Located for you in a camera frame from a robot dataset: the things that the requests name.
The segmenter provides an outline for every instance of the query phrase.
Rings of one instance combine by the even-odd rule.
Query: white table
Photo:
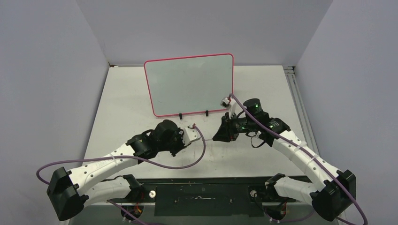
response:
[[[235,66],[234,93],[241,102],[259,98],[264,111],[285,121],[303,139],[282,66]],[[180,127],[196,123],[205,139],[211,139],[220,126],[223,114],[217,112],[210,113],[209,117],[200,114],[184,116],[182,120],[178,117],[168,119]],[[104,156],[134,135],[154,129],[162,120],[152,113],[143,67],[112,67],[107,75],[84,158]],[[253,142],[255,145],[260,143],[259,140]],[[160,152],[152,160],[165,165],[187,165],[201,155],[202,147],[202,141],[197,141],[176,157],[169,152]],[[136,178],[208,178],[273,176],[277,173],[303,175],[284,155],[266,144],[258,149],[252,148],[250,138],[242,134],[235,142],[207,142],[204,158],[188,169],[169,170],[141,163],[117,175],[133,174]]]

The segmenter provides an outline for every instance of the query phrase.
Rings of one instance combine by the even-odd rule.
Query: red border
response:
[[[165,61],[165,60],[180,60],[180,59],[189,59],[189,58],[198,58],[198,57],[208,57],[208,56],[218,56],[218,55],[230,55],[232,57],[232,89],[231,93],[234,93],[234,56],[231,53],[221,53],[221,54],[211,54],[211,55],[195,55],[195,56],[187,56],[187,57],[177,57],[177,58],[167,58],[167,59],[159,59],[159,60],[147,60],[144,63],[144,70],[145,70],[145,78],[146,78],[146,84],[148,85],[148,91],[149,91],[149,98],[151,99],[151,106],[152,106],[152,112],[154,116],[156,117],[167,117],[167,116],[178,116],[179,114],[170,114],[170,115],[162,115],[158,116],[155,114],[155,110],[153,108],[153,102],[152,102],[152,95],[151,95],[151,89],[149,88],[149,82],[148,82],[148,76],[146,75],[146,68],[145,64],[147,62],[156,62],[156,61]],[[215,109],[215,110],[209,110],[209,112],[218,112],[218,111],[224,111],[225,109]],[[205,113],[206,111],[199,111],[199,112],[186,112],[182,113],[182,115],[190,115],[190,114],[196,114],[196,113]]]

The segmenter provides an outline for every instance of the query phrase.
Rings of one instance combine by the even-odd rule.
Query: white backdrop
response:
[[[111,64],[232,53],[295,65],[332,0],[77,0]]]
[[[323,158],[357,177],[369,224],[397,224],[398,1],[334,0],[297,81]],[[354,206],[348,219],[362,224]]]
[[[74,0],[0,0],[0,224],[58,224],[35,172],[82,158],[107,69]]]

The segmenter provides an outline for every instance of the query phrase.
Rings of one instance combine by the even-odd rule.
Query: screw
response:
[[[150,191],[149,192],[149,197],[150,198],[154,198],[156,196],[156,192],[155,191]]]
[[[254,198],[256,194],[257,194],[257,191],[256,191],[256,190],[253,190],[253,191],[250,192],[250,196],[251,196],[252,198]]]

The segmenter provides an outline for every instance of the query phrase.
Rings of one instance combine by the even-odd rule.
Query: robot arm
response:
[[[267,112],[264,112],[257,98],[245,101],[243,106],[265,127],[296,143],[298,147],[268,133],[248,115],[243,118],[236,116],[234,113],[235,103],[230,98],[225,98],[221,102],[221,105],[229,111],[222,117],[222,123],[214,135],[213,141],[231,142],[235,141],[241,133],[246,135],[255,133],[253,137],[262,139],[263,143],[284,154],[311,181],[311,183],[302,182],[289,178],[284,174],[277,174],[265,183],[268,194],[275,197],[289,197],[310,204],[321,217],[328,221],[333,221],[352,204],[348,196],[333,179],[314,162],[314,158],[321,162],[355,198],[356,178],[352,172],[349,170],[341,172],[338,168],[330,165],[315,154],[307,147],[306,142],[300,140],[281,119],[271,118]],[[309,157],[300,147],[303,147],[314,157]]]
[[[96,161],[68,171],[64,167],[55,170],[48,185],[47,195],[58,219],[63,221],[72,218],[85,206],[93,203],[125,198],[132,190],[140,187],[132,175],[105,181],[111,175],[142,162],[133,158],[116,159],[116,156],[151,159],[160,151],[169,151],[175,156],[199,139],[199,133],[192,126],[181,129],[174,122],[164,120],[154,130],[135,135],[104,156],[113,159]]]

